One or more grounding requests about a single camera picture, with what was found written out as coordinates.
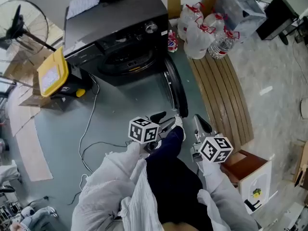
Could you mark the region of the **person's right forearm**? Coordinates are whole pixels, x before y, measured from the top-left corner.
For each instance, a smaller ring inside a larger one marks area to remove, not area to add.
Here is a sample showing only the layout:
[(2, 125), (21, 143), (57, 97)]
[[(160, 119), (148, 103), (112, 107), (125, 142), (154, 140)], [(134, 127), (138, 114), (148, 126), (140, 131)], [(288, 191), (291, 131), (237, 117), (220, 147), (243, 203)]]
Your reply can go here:
[(248, 214), (239, 191), (219, 164), (198, 162), (206, 188), (200, 189), (198, 202), (206, 205), (213, 231), (258, 231), (257, 222)]

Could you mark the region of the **person's navy trousers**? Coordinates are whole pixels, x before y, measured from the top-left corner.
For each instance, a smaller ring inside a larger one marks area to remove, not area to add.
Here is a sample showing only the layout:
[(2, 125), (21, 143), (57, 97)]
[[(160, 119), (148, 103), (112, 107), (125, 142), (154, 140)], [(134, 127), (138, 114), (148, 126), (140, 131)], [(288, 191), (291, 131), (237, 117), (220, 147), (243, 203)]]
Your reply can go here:
[(184, 130), (175, 126), (147, 158), (147, 179), (166, 231), (214, 231), (207, 206), (198, 202), (199, 177), (180, 159)]

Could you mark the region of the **open cardboard box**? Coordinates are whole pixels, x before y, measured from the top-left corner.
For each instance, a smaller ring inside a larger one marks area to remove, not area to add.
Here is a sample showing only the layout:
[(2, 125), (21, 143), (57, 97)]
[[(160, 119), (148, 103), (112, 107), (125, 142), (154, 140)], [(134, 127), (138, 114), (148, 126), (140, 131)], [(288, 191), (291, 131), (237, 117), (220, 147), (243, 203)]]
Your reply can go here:
[(300, 147), (299, 160), (293, 176), (294, 186), (300, 186), (308, 191), (308, 141), (297, 140)]

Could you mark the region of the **small black pedestal fan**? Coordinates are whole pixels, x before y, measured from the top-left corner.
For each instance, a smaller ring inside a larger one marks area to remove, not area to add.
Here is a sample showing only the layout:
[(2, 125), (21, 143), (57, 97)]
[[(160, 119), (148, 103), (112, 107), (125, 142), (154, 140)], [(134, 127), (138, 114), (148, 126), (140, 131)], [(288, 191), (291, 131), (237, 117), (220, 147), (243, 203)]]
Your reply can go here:
[(284, 43), (284, 45), (289, 44), (287, 36), (283, 32), (279, 33), (278, 36), (279, 36), (280, 40)]

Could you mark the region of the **wooden floor platform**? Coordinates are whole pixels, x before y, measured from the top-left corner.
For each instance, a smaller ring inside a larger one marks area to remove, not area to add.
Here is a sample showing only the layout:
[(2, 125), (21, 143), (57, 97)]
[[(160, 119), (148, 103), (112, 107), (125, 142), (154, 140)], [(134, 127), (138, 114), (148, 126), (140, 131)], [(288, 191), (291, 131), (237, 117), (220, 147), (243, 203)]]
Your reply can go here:
[(244, 92), (229, 56), (188, 59), (212, 127), (227, 137), (234, 150), (254, 139)]

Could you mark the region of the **tall cardboard box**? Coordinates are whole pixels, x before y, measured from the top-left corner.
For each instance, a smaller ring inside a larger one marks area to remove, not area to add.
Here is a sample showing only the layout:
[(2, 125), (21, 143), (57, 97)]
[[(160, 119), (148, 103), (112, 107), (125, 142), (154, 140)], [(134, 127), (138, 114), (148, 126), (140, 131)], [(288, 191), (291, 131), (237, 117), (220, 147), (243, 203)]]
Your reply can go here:
[(181, 0), (167, 0), (167, 12), (169, 19), (177, 19), (181, 13)]

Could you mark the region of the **person's white shoe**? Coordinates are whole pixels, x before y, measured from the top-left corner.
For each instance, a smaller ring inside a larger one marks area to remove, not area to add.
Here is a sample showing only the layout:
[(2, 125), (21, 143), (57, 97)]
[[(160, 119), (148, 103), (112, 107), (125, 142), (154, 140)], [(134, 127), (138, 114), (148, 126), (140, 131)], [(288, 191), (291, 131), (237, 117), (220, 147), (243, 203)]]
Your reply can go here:
[(182, 141), (185, 141), (186, 140), (186, 134), (185, 134), (185, 130), (183, 128), (183, 122), (182, 122), (182, 119), (180, 117), (179, 114), (175, 115), (175, 121), (174, 121), (174, 124), (172, 125), (172, 129), (174, 129), (175, 127), (181, 127), (182, 130), (183, 130), (183, 140)]

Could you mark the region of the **large black pedestal fan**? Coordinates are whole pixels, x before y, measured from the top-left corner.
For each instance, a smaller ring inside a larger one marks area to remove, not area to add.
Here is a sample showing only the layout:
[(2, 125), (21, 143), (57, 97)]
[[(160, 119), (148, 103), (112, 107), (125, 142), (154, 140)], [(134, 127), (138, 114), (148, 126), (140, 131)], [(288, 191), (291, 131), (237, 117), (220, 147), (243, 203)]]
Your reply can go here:
[(28, 0), (8, 0), (0, 4), (0, 62), (23, 62), (47, 43), (49, 24), (44, 12)]

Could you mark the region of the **plastic-wrapped grey box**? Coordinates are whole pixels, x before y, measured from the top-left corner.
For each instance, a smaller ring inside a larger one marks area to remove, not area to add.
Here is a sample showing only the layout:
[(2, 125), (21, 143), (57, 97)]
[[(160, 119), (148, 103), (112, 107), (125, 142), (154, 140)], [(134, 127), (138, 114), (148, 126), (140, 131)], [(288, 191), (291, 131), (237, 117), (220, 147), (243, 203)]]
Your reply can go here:
[(251, 37), (267, 19), (255, 0), (216, 0), (214, 10), (225, 16), (227, 29), (240, 33), (240, 42)]

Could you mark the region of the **red white detergent bag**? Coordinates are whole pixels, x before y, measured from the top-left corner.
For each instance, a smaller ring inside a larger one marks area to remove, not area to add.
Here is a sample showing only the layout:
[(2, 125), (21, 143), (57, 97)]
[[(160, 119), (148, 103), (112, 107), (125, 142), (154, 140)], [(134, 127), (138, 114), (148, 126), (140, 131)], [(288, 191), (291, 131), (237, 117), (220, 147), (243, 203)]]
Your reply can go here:
[(178, 49), (178, 40), (174, 31), (169, 30), (167, 49), (169, 52), (176, 52)]

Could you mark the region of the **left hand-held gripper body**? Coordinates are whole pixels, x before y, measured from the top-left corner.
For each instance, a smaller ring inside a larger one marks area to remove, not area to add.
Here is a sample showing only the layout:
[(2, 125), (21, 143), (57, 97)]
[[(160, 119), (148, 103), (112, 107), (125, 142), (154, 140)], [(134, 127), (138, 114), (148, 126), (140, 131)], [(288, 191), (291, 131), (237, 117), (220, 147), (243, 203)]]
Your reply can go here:
[(129, 122), (128, 137), (143, 145), (146, 152), (151, 153), (161, 144), (161, 133), (168, 130), (167, 123), (167, 120), (155, 123), (148, 119), (136, 117)]

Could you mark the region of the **red-brown cabinet with white panel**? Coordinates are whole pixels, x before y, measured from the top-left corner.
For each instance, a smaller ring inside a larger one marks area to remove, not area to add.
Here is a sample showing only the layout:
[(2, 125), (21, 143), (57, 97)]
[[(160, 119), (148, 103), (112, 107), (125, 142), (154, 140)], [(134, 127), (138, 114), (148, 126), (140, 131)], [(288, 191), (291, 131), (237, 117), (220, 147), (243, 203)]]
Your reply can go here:
[(249, 214), (269, 201), (272, 162), (240, 150), (221, 164), (222, 171), (239, 191)]

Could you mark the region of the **black washing machine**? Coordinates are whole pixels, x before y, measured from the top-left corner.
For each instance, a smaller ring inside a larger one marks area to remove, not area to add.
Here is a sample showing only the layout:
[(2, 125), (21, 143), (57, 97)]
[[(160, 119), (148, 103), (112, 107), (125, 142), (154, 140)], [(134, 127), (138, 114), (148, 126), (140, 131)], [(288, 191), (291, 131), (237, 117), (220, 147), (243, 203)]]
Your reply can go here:
[(165, 71), (168, 13), (161, 0), (100, 3), (64, 23), (65, 60), (120, 86)]

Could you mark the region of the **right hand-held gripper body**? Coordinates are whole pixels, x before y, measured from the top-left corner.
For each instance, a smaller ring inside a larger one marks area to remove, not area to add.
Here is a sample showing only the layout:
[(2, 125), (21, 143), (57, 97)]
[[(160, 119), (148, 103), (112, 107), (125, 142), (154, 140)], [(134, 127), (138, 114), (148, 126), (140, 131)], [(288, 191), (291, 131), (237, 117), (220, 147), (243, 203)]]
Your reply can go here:
[(192, 145), (193, 162), (206, 160), (210, 163), (223, 163), (231, 155), (233, 146), (222, 133), (208, 134), (195, 131), (196, 142)]

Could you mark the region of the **ribbed clear water bottle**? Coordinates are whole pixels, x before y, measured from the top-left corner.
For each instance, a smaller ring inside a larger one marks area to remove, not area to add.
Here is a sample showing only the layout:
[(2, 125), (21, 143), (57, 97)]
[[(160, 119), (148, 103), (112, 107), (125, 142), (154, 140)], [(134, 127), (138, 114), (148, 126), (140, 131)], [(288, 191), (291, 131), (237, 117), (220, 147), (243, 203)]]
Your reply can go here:
[(227, 30), (224, 28), (208, 48), (210, 56), (214, 59), (221, 59), (233, 48), (237, 40), (240, 39), (238, 31)]

